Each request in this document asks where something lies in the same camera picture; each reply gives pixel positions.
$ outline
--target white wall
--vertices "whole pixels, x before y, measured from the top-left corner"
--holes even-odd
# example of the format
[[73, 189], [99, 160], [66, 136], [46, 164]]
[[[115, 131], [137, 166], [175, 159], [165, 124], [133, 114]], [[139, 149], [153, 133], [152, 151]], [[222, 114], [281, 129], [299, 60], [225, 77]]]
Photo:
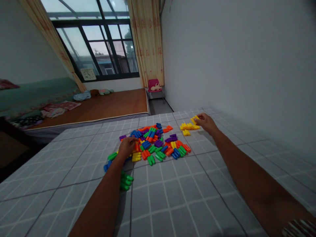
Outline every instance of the white wall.
[[67, 77], [57, 55], [18, 0], [0, 1], [0, 78], [25, 84]]
[[86, 82], [84, 83], [84, 85], [86, 86], [87, 90], [113, 89], [116, 92], [142, 88], [141, 80], [139, 77], [110, 81]]
[[166, 99], [212, 105], [315, 158], [316, 14], [308, 1], [166, 0]]

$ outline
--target forearm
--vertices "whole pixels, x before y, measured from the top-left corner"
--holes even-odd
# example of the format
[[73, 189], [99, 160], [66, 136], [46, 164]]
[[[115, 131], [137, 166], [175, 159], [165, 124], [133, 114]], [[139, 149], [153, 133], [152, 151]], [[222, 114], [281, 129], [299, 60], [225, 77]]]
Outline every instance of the forearm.
[[210, 133], [228, 171], [245, 200], [269, 201], [271, 198], [292, 196], [263, 168], [243, 153], [220, 130]]
[[121, 170], [125, 159], [115, 158], [89, 199], [69, 236], [112, 236], [119, 207]]

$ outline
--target clock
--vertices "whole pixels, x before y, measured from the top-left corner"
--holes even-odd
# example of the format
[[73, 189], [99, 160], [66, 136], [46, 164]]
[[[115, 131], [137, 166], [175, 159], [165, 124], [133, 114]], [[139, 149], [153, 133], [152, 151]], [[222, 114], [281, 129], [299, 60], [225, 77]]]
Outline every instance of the clock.
[[81, 73], [85, 81], [96, 80], [96, 77], [92, 68], [82, 68]]

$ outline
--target small chair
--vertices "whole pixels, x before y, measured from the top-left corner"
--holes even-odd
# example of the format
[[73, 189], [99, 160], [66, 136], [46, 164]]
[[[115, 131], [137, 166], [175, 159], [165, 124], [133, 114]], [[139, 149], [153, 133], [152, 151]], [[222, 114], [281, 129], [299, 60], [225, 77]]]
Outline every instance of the small chair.
[[165, 103], [165, 101], [164, 101], [164, 93], [163, 93], [163, 91], [162, 91], [162, 88], [159, 89], [159, 90], [157, 90], [157, 91], [152, 91], [152, 90], [151, 90], [151, 88], [152, 88], [153, 86], [155, 86], [156, 84], [159, 85], [159, 80], [158, 80], [158, 79], [150, 79], [150, 80], [148, 81], [148, 99], [150, 98], [150, 93], [161, 92], [161, 94], [162, 94], [162, 102]]

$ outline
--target curtain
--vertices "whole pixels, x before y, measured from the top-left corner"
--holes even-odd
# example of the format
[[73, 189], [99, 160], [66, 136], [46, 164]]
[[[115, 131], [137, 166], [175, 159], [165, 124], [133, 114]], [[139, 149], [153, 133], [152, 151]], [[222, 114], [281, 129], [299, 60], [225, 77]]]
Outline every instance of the curtain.
[[159, 0], [128, 0], [139, 75], [143, 87], [158, 79], [164, 85]]
[[75, 73], [71, 61], [65, 51], [65, 48], [59, 39], [59, 36], [56, 32], [56, 29], [53, 26], [53, 23], [48, 18], [46, 10], [42, 5], [42, 2], [40, 0], [20, 0], [20, 3], [26, 10], [28, 15], [31, 17], [31, 19], [34, 21], [38, 29], [42, 32], [42, 34], [49, 42], [55, 53], [64, 63], [66, 68], [71, 72], [80, 91], [84, 92], [86, 90], [86, 87], [80, 81], [79, 77]]

